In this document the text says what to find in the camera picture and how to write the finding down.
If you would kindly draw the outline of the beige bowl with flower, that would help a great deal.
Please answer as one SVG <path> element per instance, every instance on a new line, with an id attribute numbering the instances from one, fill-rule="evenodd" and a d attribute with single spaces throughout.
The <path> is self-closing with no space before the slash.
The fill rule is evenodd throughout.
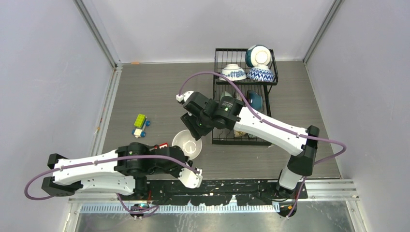
<path id="1" fill-rule="evenodd" d="M 234 130 L 234 138 L 240 138 L 246 135 L 246 132 Z"/>

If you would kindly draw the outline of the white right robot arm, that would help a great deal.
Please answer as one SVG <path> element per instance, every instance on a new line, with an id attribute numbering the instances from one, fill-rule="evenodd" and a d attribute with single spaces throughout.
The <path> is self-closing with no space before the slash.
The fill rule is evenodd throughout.
<path id="1" fill-rule="evenodd" d="M 249 107 L 246 101 L 224 96 L 220 101 L 210 99 L 200 92 L 187 91 L 176 95 L 176 100 L 186 113 L 182 122 L 195 140 L 199 140 L 213 129 L 228 129 L 255 135 L 287 151 L 291 158 L 281 171 L 276 192 L 289 198 L 303 176 L 310 176 L 317 152 L 317 143 L 308 139 L 319 130 L 293 127 L 282 123 Z"/>

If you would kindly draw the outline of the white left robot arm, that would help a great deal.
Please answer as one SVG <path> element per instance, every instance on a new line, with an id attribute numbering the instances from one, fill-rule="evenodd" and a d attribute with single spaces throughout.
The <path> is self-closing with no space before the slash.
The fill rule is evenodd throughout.
<path id="1" fill-rule="evenodd" d="M 95 157 L 67 159 L 51 154 L 47 163 L 54 169 L 45 177 L 42 190 L 53 197 L 77 192 L 118 193 L 143 200 L 148 196 L 147 176 L 170 174 L 183 186 L 194 189 L 202 182 L 202 170 L 178 146 L 148 146 L 134 142 Z"/>

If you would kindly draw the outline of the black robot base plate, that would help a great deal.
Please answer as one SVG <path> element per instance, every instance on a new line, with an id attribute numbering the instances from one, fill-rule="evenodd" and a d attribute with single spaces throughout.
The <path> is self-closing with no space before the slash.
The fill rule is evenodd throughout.
<path id="1" fill-rule="evenodd" d="M 148 180 L 124 201 L 150 201 L 157 205 L 204 204 L 206 206 L 227 205 L 236 199 L 239 206 L 269 205 L 272 202 L 294 200 L 299 189 L 280 192 L 276 179 L 206 179 L 198 188 L 187 188 L 176 180 Z"/>

